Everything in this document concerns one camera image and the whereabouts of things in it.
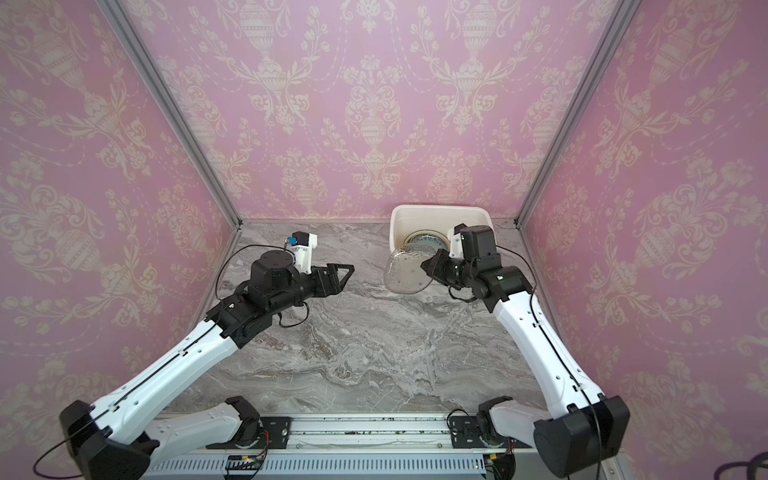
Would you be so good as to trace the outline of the teal blue floral plate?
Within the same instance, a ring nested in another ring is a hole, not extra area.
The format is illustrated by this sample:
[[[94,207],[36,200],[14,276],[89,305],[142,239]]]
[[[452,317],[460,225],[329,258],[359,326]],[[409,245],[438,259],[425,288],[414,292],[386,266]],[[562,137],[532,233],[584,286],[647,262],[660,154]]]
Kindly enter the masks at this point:
[[[450,242],[443,233],[430,229],[422,229],[409,234],[405,238],[403,246],[418,246],[420,248],[429,248],[433,251],[438,251],[440,249],[449,250]]]

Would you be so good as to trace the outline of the clear glass plate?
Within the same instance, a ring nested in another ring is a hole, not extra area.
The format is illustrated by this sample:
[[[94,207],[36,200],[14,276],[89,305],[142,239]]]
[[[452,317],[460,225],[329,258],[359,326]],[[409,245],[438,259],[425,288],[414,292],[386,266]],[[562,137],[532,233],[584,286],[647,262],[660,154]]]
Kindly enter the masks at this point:
[[[433,279],[422,269],[436,251],[421,245],[394,250],[384,269],[384,285],[392,293],[411,295],[426,289]]]

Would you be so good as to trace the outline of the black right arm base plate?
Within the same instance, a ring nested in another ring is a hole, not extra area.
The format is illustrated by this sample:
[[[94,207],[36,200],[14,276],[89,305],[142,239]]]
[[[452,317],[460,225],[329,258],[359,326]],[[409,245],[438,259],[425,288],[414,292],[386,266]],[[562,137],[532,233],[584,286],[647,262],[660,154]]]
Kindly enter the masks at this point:
[[[488,449],[497,445],[488,443],[481,435],[475,416],[453,412],[446,416],[446,424],[454,449]]]

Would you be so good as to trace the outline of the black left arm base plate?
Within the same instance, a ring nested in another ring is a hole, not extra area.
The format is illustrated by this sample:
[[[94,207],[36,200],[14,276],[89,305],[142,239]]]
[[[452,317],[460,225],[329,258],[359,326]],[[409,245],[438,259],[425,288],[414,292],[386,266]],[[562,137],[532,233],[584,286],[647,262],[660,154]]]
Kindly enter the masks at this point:
[[[291,424],[292,418],[287,416],[261,417],[258,423],[250,422],[244,427],[242,436],[234,441],[234,445],[241,449],[285,449]]]

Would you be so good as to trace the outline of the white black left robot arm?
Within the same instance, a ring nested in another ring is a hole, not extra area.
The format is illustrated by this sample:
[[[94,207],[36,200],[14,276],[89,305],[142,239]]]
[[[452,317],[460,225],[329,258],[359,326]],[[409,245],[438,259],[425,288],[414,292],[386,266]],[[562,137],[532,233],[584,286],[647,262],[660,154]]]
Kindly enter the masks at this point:
[[[151,467],[214,444],[248,448],[267,439],[261,416],[244,397],[174,420],[158,414],[208,370],[272,326],[283,311],[340,294],[349,264],[306,266],[297,251],[264,252],[249,279],[211,308],[194,329],[115,391],[76,400],[59,421],[67,451],[86,479],[139,479]]]

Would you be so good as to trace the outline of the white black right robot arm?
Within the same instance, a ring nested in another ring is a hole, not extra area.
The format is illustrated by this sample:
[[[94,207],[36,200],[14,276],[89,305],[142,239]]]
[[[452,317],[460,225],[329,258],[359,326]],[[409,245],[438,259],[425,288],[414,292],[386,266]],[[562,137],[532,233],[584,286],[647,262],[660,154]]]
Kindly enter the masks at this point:
[[[488,444],[516,440],[532,446],[557,478],[594,468],[619,453],[630,411],[608,397],[580,367],[540,307],[537,283],[516,266],[505,266],[487,225],[454,227],[448,249],[424,261],[422,270],[450,291],[468,289],[501,323],[542,391],[544,409],[499,397],[478,407]]]

